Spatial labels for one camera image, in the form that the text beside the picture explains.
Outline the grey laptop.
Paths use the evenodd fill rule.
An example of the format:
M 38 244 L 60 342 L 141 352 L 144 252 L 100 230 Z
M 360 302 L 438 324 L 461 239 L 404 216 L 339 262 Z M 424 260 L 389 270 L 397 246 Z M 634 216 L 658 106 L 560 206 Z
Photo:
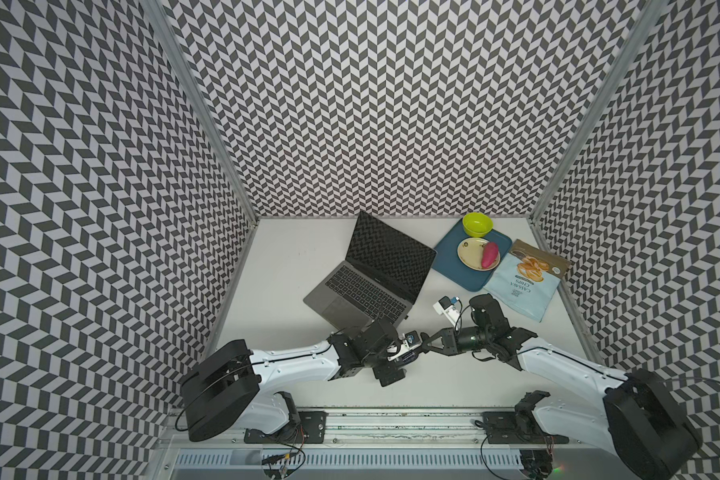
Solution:
M 397 327 L 415 304 L 437 252 L 362 211 L 344 260 L 304 303 L 337 330 L 388 321 Z

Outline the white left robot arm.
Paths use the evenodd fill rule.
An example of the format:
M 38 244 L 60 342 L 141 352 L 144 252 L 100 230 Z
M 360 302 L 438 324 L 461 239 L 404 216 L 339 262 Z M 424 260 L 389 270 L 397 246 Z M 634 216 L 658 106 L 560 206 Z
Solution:
M 381 386 L 405 377 L 419 334 L 400 335 L 387 320 L 339 330 L 326 340 L 290 350 L 257 350 L 243 339 L 228 342 L 179 381 L 184 430 L 192 442 L 233 426 L 286 441 L 301 424 L 288 388 L 303 382 L 350 378 L 370 369 Z

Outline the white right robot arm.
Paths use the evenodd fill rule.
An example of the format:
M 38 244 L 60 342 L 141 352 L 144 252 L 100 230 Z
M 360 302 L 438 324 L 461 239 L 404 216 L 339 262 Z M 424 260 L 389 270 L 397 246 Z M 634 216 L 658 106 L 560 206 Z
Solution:
M 654 372 L 624 372 L 568 353 L 536 333 L 509 324 L 489 294 L 463 306 L 444 296 L 433 306 L 449 325 L 421 337 L 421 350 L 443 356 L 487 352 L 520 372 L 544 378 L 573 393 L 581 404 L 555 401 L 547 391 L 526 393 L 507 420 L 479 421 L 490 440 L 507 434 L 521 443 L 557 438 L 581 441 L 618 457 L 641 479 L 670 479 L 699 455 L 703 441 L 668 380 Z

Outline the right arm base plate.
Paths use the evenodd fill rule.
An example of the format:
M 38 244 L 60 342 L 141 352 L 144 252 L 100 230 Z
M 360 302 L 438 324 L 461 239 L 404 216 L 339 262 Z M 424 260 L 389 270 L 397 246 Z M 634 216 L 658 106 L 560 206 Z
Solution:
M 474 425 L 486 434 L 490 444 L 569 444 L 568 437 L 549 434 L 533 416 L 536 405 L 549 396 L 542 390 L 527 392 L 513 410 L 484 411 Z

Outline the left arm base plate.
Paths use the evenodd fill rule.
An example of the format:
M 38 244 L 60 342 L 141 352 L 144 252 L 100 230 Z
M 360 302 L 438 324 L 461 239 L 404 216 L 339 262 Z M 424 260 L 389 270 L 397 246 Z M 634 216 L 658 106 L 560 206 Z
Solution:
M 316 445 L 324 442 L 328 413 L 326 411 L 301 411 L 299 421 L 290 420 L 280 430 L 265 434 L 260 430 L 246 429 L 245 444 Z

